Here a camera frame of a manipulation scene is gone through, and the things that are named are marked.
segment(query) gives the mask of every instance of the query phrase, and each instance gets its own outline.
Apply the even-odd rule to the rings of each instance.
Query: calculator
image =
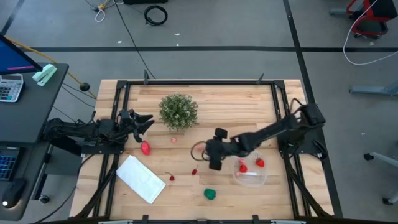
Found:
[[[14,103],[24,87],[21,74],[0,75],[0,102]]]

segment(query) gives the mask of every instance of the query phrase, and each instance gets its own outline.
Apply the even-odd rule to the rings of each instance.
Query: white cable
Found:
[[[113,3],[117,4],[118,6],[124,4],[123,0],[121,1],[121,3],[116,3],[115,0],[113,0]]]
[[[346,45],[347,45],[347,42],[348,42],[349,34],[350,34],[351,31],[353,30],[353,27],[354,27],[355,24],[360,20],[360,18],[363,17],[363,16],[365,15],[365,13],[368,12],[368,11],[372,8],[372,6],[373,6],[377,1],[378,1],[378,0],[375,0],[375,2],[372,3],[372,4],[370,5],[370,7],[369,7],[367,10],[365,10],[365,11],[362,13],[362,15],[359,16],[359,17],[355,20],[354,24],[351,26],[351,28],[350,28],[349,31],[348,31],[347,38],[346,38],[346,42],[344,43],[344,47],[343,47],[343,53],[344,53],[344,56],[346,57],[347,61],[348,61],[349,63],[352,63],[353,65],[369,65],[369,64],[372,64],[372,63],[374,63],[374,62],[378,62],[378,61],[384,60],[384,59],[386,59],[386,58],[389,58],[389,57],[391,57],[391,56],[393,56],[393,55],[395,55],[395,54],[398,53],[398,51],[397,51],[397,52],[394,52],[393,54],[387,55],[387,56],[385,56],[385,57],[383,57],[383,58],[379,58],[379,59],[377,59],[377,60],[373,60],[373,61],[371,61],[371,62],[366,62],[366,63],[354,63],[354,62],[352,62],[352,61],[348,58],[348,56],[347,56],[347,54],[346,54]]]
[[[97,12],[97,15],[95,16],[95,22],[102,22],[105,19],[105,12],[102,9],[98,9],[99,11]],[[98,15],[101,14],[101,12],[104,14],[104,17],[102,19],[98,20]]]

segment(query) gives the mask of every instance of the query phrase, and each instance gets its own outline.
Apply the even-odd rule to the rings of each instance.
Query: keyboard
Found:
[[[19,155],[18,147],[0,146],[0,180],[12,181]]]

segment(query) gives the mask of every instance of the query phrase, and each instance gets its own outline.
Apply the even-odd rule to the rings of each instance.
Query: wooden table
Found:
[[[289,102],[298,98],[305,102],[300,80],[284,80]],[[110,118],[117,80],[102,80],[96,102],[96,118]],[[159,121],[159,106],[163,96],[175,92],[191,95],[198,103],[198,125],[184,133],[170,132]],[[123,102],[122,90],[119,107]],[[190,157],[190,148],[198,141],[213,137],[215,128],[228,130],[229,136],[261,129],[276,122],[271,89],[261,85],[179,85],[179,86],[133,86],[127,108],[139,114],[153,114],[155,124],[143,139],[152,146],[152,154],[144,156],[140,144],[130,138],[121,154],[119,165],[129,155],[136,156],[165,183],[165,189],[150,205],[141,199],[117,177],[113,197],[111,219],[289,219],[293,217],[289,188],[283,160],[277,150],[276,139],[264,142],[258,152],[266,156],[268,180],[263,187],[243,187],[232,176],[232,158],[223,162],[221,171],[210,170],[207,162],[197,163]],[[70,215],[76,215],[91,198],[98,185],[102,155],[93,156],[82,167],[73,198]],[[310,155],[300,155],[307,188],[323,207],[332,214],[328,187],[321,162]],[[196,168],[197,175],[191,175]],[[171,172],[175,181],[169,181]],[[203,196],[206,188],[216,190],[212,201]],[[105,190],[100,214],[105,208]],[[300,214],[303,215],[302,200],[296,188]]]

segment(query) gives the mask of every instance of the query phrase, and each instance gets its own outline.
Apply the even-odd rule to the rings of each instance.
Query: potted plant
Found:
[[[191,96],[173,94],[162,98],[159,103],[160,120],[171,131],[186,131],[198,119],[198,105]]]

